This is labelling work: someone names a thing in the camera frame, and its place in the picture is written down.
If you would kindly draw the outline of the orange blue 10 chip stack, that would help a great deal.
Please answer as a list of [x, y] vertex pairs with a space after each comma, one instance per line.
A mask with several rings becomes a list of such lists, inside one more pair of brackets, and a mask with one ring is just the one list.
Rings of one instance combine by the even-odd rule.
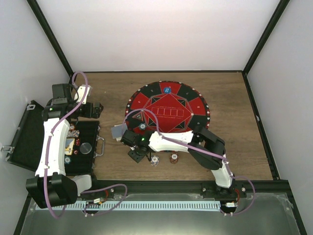
[[159, 157], [158, 156], [152, 156], [151, 157], [151, 165], [157, 166], [159, 164]]

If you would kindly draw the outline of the blue small blind button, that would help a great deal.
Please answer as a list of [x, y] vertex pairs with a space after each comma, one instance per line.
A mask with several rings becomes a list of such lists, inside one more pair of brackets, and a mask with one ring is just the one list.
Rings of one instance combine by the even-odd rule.
[[171, 93], [171, 88], [170, 88], [170, 87], [165, 87], [165, 88], [163, 89], [163, 92], [164, 92], [165, 94], [170, 94], [170, 93]]

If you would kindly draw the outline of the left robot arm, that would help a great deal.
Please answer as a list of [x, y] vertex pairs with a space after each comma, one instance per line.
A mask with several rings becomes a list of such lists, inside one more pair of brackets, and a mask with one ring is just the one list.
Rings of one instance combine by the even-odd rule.
[[65, 169], [66, 141], [70, 121], [74, 118], [98, 118], [103, 110], [100, 103], [87, 102], [92, 87], [72, 84], [52, 86], [52, 99], [42, 112], [44, 141], [41, 158], [34, 178], [27, 179], [26, 189], [41, 209], [66, 206], [76, 202], [82, 194], [90, 198], [100, 192], [91, 174], [67, 177]]

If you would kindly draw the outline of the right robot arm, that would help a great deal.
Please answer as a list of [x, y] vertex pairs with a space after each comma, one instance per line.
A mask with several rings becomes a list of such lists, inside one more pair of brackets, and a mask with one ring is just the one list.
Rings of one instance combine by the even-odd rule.
[[196, 126], [192, 131], [181, 133], [146, 131], [139, 134], [122, 125], [120, 141], [130, 147], [128, 155], [137, 163], [152, 153], [162, 151], [189, 153], [212, 172], [220, 196], [229, 197], [235, 191], [225, 142], [204, 127]]

